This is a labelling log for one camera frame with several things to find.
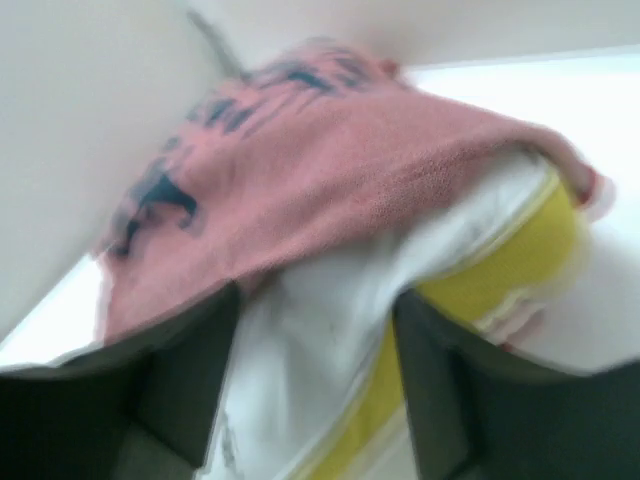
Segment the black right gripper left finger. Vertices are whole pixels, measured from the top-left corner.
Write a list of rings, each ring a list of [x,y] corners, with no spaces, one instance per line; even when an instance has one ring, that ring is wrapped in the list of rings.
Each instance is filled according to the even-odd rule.
[[[5,479],[192,479],[205,466],[241,295],[55,366],[1,372]]]

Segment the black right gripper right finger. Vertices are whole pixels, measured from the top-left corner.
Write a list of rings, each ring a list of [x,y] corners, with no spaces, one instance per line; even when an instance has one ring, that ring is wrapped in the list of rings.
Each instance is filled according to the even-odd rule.
[[[421,479],[635,479],[639,365],[575,375],[514,355],[414,292],[393,329]]]

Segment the white pillow with yellow edge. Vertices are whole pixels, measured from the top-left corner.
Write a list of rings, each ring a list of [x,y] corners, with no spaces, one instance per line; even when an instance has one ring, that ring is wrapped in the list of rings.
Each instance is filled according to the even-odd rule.
[[[511,150],[451,207],[286,268],[242,311],[205,479],[415,479],[465,450],[420,329],[433,302],[507,346],[576,277],[588,225],[543,155]]]

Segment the pink and red pillowcase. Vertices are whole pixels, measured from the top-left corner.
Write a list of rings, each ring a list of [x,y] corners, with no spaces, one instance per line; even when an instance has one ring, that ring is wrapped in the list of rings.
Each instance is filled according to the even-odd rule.
[[[339,42],[302,45],[209,93],[127,190],[100,255],[104,335],[450,206],[519,147],[578,206],[601,194],[603,177],[553,130],[420,91]]]

